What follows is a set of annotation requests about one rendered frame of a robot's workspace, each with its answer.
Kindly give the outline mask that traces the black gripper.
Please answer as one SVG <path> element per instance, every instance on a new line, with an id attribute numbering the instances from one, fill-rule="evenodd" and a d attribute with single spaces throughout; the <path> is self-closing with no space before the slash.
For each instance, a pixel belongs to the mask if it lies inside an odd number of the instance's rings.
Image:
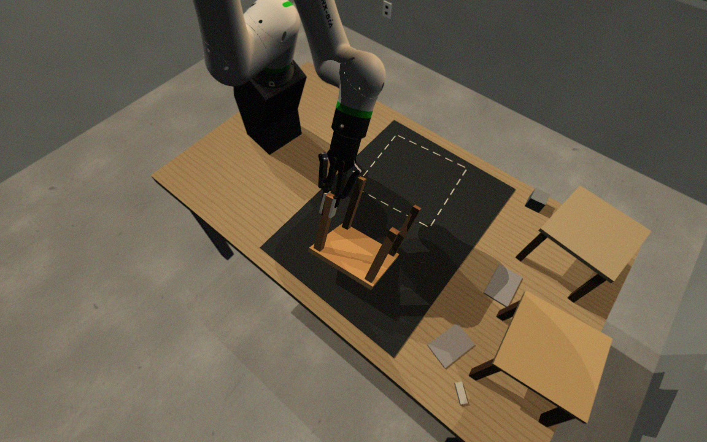
<path id="1" fill-rule="evenodd" d="M 332 190 L 331 187 L 334 178 L 336 178 L 337 171 L 338 181 L 336 185 L 336 194 L 334 194 L 332 199 L 331 209 L 328 216 L 329 218 L 336 215 L 337 206 L 339 205 L 340 200 L 346 198 L 350 194 L 351 188 L 355 184 L 357 176 L 363 172 L 363 169 L 359 169 L 356 165 L 356 156 L 360 144 L 361 138 L 348 138 L 334 131 L 328 153 L 318 154 L 320 162 L 318 188 L 322 188 L 323 190 L 322 205 L 320 205 L 319 213 L 322 213 L 326 194 L 331 193 L 330 190 Z M 330 168 L 328 176 L 326 176 L 328 159 L 330 161 Z M 344 188 L 346 174 L 350 168 L 353 168 L 352 174 Z"/>

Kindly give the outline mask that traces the small beige rectangular block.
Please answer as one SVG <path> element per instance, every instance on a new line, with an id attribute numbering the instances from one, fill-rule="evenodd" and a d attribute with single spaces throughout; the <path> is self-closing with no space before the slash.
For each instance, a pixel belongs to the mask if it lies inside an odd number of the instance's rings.
<path id="1" fill-rule="evenodd" d="M 464 392 L 463 388 L 463 383 L 462 382 L 455 382 L 455 391 L 457 392 L 458 399 L 459 399 L 459 404 L 460 405 L 467 405 L 468 404 L 468 399 L 466 399 L 466 395 Z"/>

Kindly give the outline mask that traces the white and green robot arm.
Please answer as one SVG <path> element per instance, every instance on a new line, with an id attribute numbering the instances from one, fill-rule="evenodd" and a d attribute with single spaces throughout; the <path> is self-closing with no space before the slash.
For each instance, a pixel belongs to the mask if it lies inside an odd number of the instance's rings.
<path id="1" fill-rule="evenodd" d="M 318 77 L 339 88 L 332 130 L 365 138 L 385 84 L 384 64 L 350 47 L 334 0 L 294 2 L 297 9 L 288 0 L 257 0 L 243 14 L 239 0 L 193 0 L 207 70 L 231 87 L 250 79 L 285 86 L 293 77 L 300 17 Z"/>

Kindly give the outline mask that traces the black rectangular mat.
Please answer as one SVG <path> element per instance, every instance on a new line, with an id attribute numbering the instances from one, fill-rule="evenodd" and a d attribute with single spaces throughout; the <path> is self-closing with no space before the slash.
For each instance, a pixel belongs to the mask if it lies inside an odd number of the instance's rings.
<path id="1" fill-rule="evenodd" d="M 308 252 L 322 217 L 322 189 L 260 248 L 395 358 L 516 189 L 396 120 L 356 162 L 366 183 L 352 228 L 382 244 L 414 205 L 421 208 L 375 287 Z"/>

